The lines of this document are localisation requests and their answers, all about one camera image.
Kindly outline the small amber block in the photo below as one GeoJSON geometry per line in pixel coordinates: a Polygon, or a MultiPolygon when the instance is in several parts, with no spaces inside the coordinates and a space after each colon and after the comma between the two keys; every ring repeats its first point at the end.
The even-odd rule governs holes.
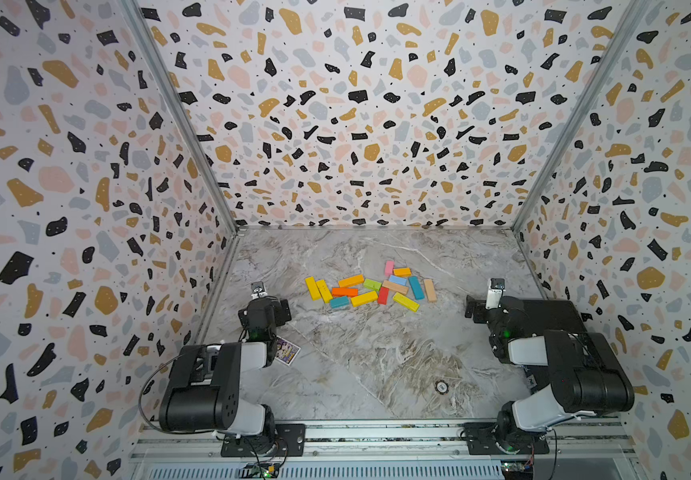
{"type": "Polygon", "coordinates": [[[409,278],[413,275],[413,272],[411,272],[411,268],[395,268],[393,270],[393,276],[401,277],[401,278],[409,278]]]}

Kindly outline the red block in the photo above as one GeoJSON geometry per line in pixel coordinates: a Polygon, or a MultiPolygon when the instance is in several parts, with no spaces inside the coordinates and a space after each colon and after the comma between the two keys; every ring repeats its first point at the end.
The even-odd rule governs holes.
{"type": "Polygon", "coordinates": [[[379,298],[377,298],[377,303],[379,305],[385,305],[387,304],[387,298],[389,298],[389,289],[385,286],[381,286],[381,289],[379,290],[379,298]]]}

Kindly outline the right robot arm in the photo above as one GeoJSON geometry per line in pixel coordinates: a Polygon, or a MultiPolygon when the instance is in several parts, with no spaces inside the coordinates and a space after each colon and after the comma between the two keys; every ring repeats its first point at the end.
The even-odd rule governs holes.
{"type": "Polygon", "coordinates": [[[487,326],[501,364],[523,367],[537,382],[529,397],[503,404],[495,421],[463,426],[469,454],[546,454],[555,426],[633,408],[625,370],[605,336],[585,329],[573,303],[491,292],[467,298],[465,317],[487,326]]]}

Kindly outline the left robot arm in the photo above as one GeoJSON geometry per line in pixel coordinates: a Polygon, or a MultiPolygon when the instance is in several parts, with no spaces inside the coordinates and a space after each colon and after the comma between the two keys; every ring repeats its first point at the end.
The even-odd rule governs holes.
{"type": "Polygon", "coordinates": [[[279,349],[277,330],[292,320],[289,302],[258,294],[238,312],[243,336],[236,342],[186,345],[166,363],[170,370],[159,413],[149,428],[169,435],[219,432],[235,438],[276,441],[269,406],[241,398],[243,375],[270,367],[279,349]]]}

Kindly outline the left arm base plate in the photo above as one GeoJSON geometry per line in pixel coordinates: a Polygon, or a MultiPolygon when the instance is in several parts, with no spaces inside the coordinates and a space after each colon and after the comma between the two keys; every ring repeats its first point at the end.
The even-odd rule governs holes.
{"type": "Polygon", "coordinates": [[[302,457],[307,426],[303,423],[276,424],[265,427],[259,435],[229,435],[224,438],[223,458],[302,457]]]}

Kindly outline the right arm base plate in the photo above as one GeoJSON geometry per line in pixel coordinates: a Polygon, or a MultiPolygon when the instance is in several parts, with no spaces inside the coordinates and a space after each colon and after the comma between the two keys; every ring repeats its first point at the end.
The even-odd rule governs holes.
{"type": "Polygon", "coordinates": [[[525,432],[493,422],[467,422],[463,424],[461,438],[467,443],[469,455],[531,455],[551,451],[545,433],[525,432]]]}

